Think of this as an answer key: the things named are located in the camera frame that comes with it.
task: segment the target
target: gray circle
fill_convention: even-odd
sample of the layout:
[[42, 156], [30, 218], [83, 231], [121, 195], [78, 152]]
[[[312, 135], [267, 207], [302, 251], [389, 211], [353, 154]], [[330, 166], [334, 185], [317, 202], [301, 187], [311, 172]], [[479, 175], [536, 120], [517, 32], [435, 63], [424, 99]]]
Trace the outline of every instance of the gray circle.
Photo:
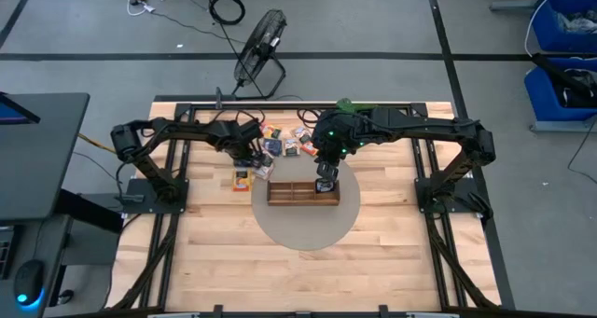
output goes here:
[[[308, 154], [274, 160], [272, 182], [311, 182], [319, 176]], [[351, 168], [340, 162], [338, 206], [269, 206], [268, 184], [256, 178], [251, 202], [261, 229], [275, 242], [297, 250], [317, 250], [336, 243], [353, 227], [361, 205], [358, 182]]]

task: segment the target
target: blue storage bin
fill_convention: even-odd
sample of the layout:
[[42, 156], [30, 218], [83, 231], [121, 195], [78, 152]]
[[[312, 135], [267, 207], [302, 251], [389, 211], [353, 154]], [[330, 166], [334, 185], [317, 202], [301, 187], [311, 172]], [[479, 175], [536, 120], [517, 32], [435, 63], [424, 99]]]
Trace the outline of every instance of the blue storage bin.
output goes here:
[[[554, 64], [567, 69], [597, 72], [597, 60], [551, 58]], [[564, 108], [558, 102], [556, 91], [547, 72], [536, 67], [524, 78], [524, 85], [535, 111], [537, 121], [579, 121], [597, 114], [597, 108]]]
[[556, 11], [563, 15], [597, 9], [597, 0], [548, 0], [535, 16], [533, 28], [545, 51], [597, 52], [597, 34], [566, 33]]

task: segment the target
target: wooden tray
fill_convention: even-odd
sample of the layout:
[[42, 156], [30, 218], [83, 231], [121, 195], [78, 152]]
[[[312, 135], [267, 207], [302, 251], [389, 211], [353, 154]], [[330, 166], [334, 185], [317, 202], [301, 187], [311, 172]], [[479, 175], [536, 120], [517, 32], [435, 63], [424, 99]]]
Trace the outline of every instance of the wooden tray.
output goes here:
[[268, 182], [269, 206], [338, 206], [340, 185], [335, 189], [317, 193], [315, 182]]

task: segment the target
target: wooden tabletop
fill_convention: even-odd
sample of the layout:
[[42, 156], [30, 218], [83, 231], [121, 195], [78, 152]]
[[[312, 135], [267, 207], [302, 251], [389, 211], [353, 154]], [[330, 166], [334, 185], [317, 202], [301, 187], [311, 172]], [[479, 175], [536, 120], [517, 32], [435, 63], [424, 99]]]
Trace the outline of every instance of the wooden tabletop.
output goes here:
[[[153, 103], [150, 118], [173, 118], [175, 106]], [[427, 103], [427, 109], [430, 117], [453, 117], [450, 103]], [[201, 111], [196, 119], [207, 122], [214, 114]], [[295, 110], [265, 114], [284, 133], [301, 125]], [[220, 118], [235, 115], [227, 112]], [[421, 145], [426, 154], [424, 142]], [[152, 154], [159, 165], [166, 151], [164, 143]], [[443, 167], [460, 146], [436, 142], [436, 151]], [[427, 156], [423, 158], [430, 173]], [[426, 227], [417, 209], [410, 140], [365, 146], [346, 162], [361, 191], [353, 228], [325, 249], [296, 251], [276, 244], [261, 230], [250, 192], [231, 191], [228, 155], [192, 143], [187, 211], [178, 227], [166, 310], [211, 311], [215, 304], [223, 304], [224, 311], [377, 311], [381, 304], [390, 311], [439, 310]], [[485, 296], [499, 303], [480, 221], [473, 214], [450, 218], [463, 268]], [[122, 234], [108, 306], [122, 298], [143, 269], [153, 220], [154, 215], [143, 215]], [[451, 273], [447, 266], [444, 270], [455, 305]], [[158, 288], [155, 277], [150, 303], [155, 303]]]

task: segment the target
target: concrete floor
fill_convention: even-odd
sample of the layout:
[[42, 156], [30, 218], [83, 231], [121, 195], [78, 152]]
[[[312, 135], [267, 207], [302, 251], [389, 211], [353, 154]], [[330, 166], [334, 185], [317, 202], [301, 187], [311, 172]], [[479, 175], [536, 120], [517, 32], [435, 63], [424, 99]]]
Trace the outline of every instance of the concrete floor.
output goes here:
[[[196, 0], [206, 5], [206, 0]], [[520, 54], [528, 13], [492, 13], [497, 0], [438, 0], [452, 53]], [[19, 0], [0, 0], [0, 27]], [[243, 0], [247, 15], [229, 27], [245, 39], [273, 7], [288, 17], [280, 52], [421, 52], [441, 48], [427, 0]], [[160, 13], [221, 34], [188, 0], [153, 2]], [[530, 39], [537, 50], [536, 39]], [[0, 58], [8, 53], [230, 52], [228, 43], [165, 19], [126, 13], [126, 0], [29, 0]], [[286, 60], [277, 95], [306, 100], [452, 101], [443, 61]], [[84, 91], [91, 95], [82, 132], [109, 144], [115, 124], [146, 118], [155, 95], [212, 94], [234, 85], [234, 61], [0, 62], [0, 89], [11, 93]], [[493, 131], [498, 160], [484, 170], [512, 293], [520, 310], [597, 314], [595, 186], [566, 170], [582, 136], [528, 131], [534, 121], [526, 89], [529, 62], [457, 62], [468, 114]], [[266, 68], [260, 84], [273, 81]], [[250, 94], [251, 89], [243, 93]], [[590, 139], [576, 160], [597, 176]], [[114, 172], [118, 160], [90, 145], [76, 150]], [[132, 174], [127, 168], [122, 176]], [[64, 186], [74, 192], [114, 191], [94, 164], [73, 157]], [[63, 311], [97, 310], [109, 269], [70, 271], [81, 295]], [[92, 288], [85, 280], [95, 280]]]

